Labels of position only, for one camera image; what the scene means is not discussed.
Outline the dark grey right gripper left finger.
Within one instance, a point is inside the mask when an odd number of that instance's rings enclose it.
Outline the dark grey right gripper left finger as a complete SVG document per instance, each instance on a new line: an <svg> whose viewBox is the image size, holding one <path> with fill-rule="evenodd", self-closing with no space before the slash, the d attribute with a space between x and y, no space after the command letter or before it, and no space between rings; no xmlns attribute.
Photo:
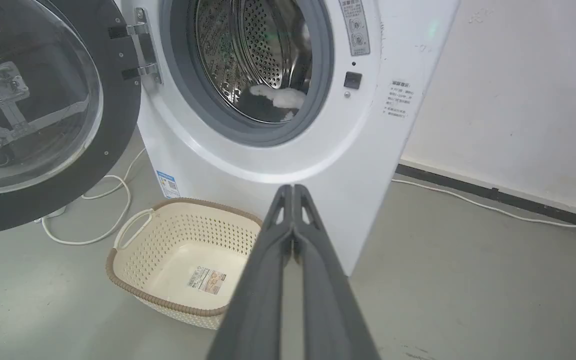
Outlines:
<svg viewBox="0 0 576 360"><path fill-rule="evenodd" d="M247 258L208 360L281 358L284 267L290 257L293 187L279 187Z"/></svg>

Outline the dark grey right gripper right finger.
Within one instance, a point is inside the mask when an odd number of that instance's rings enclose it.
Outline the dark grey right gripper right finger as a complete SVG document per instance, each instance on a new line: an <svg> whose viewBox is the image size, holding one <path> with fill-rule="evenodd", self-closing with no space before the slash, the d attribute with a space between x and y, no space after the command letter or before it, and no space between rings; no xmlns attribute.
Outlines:
<svg viewBox="0 0 576 360"><path fill-rule="evenodd" d="M294 255L302 268L304 357L307 360L379 360L310 191L293 193Z"/></svg>

